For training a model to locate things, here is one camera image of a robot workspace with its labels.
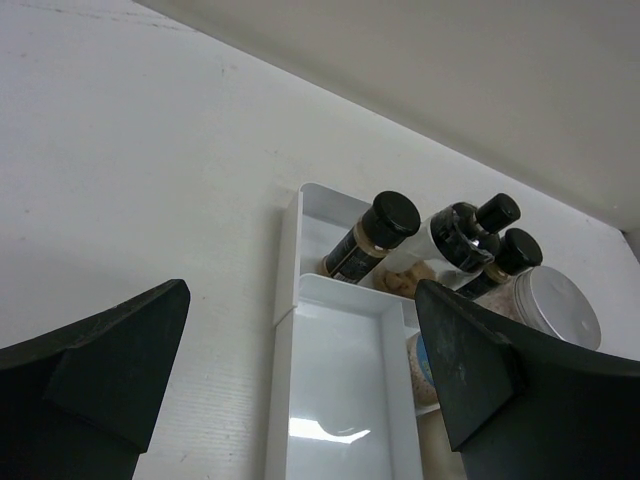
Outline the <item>white divided organizer tray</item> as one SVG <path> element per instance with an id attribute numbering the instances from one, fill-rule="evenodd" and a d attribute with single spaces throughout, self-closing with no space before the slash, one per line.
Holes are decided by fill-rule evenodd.
<path id="1" fill-rule="evenodd" d="M 266 446 L 268 479 L 419 479 L 406 342 L 411 300 L 321 276 L 367 203 L 306 183 L 282 218 Z"/>

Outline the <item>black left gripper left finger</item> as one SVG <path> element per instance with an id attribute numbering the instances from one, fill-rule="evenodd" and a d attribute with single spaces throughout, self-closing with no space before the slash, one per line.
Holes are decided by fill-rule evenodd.
<path id="1" fill-rule="evenodd" d="M 1 351 L 4 479 L 130 479 L 159 416 L 190 305 L 172 279 Z"/>

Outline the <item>silver-lid blue-label jar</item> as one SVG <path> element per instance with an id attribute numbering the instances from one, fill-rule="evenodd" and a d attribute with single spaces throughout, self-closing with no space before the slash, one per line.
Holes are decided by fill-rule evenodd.
<path id="1" fill-rule="evenodd" d="M 509 275 L 503 283 L 481 274 L 457 293 L 554 338 L 590 350 L 600 347 L 601 328 L 591 304 L 573 281 L 551 267 Z"/>

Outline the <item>small black-cap spice bottle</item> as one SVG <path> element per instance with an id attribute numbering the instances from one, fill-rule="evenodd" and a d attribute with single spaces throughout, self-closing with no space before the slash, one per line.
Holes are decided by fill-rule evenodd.
<path id="1" fill-rule="evenodd" d="M 357 284 L 421 226 L 415 204 L 396 191 L 376 195 L 349 232 L 320 261 L 318 272 Z"/>

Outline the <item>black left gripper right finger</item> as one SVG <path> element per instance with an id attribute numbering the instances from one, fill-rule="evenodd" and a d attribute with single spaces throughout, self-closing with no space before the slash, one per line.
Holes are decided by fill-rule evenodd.
<path id="1" fill-rule="evenodd" d="M 470 479 L 635 479 L 639 364 L 431 280 L 415 304 L 450 447 Z"/>

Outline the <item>black pump-top clear bottle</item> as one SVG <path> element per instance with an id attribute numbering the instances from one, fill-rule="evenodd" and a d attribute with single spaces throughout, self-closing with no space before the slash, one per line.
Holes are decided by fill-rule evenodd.
<path id="1" fill-rule="evenodd" d="M 500 232 L 521 217 L 516 201 L 498 193 L 477 207 L 456 202 L 425 220 L 373 271 L 376 289 L 412 299 L 421 280 L 452 290 L 474 279 L 500 249 Z"/>

